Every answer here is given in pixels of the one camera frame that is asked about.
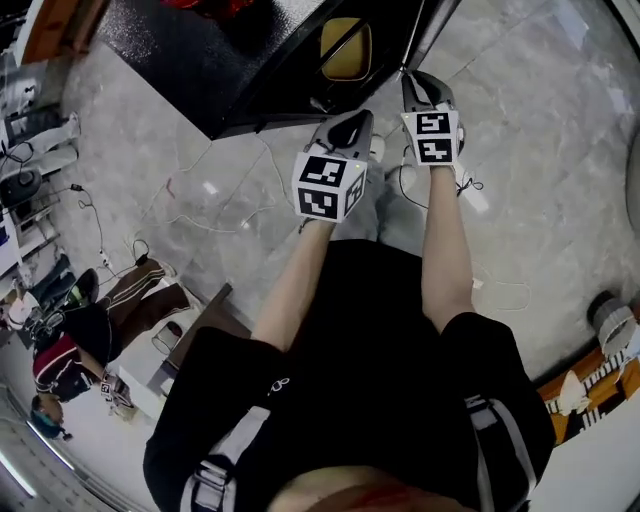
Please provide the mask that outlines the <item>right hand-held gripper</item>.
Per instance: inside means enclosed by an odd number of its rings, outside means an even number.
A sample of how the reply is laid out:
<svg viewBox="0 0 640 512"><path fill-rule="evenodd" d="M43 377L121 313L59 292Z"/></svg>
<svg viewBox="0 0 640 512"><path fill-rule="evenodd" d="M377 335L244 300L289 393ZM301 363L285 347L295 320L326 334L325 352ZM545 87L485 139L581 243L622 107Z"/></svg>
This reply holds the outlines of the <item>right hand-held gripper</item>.
<svg viewBox="0 0 640 512"><path fill-rule="evenodd" d="M428 102L436 107L421 110L414 85L424 91ZM451 88L433 75L414 71L401 77L404 113L401 119L419 166L453 166L464 146L464 128Z"/></svg>

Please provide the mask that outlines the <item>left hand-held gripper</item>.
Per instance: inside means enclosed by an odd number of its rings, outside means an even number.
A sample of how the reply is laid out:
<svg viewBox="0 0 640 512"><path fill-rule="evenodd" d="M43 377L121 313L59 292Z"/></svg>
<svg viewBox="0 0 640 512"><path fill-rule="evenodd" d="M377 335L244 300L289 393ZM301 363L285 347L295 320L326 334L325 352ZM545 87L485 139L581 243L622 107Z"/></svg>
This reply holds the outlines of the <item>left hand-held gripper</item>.
<svg viewBox="0 0 640 512"><path fill-rule="evenodd" d="M373 113L361 109L317 127L294 164L292 202L298 216L342 223L350 215L364 196L373 125ZM330 151L349 151L350 158Z"/></svg>

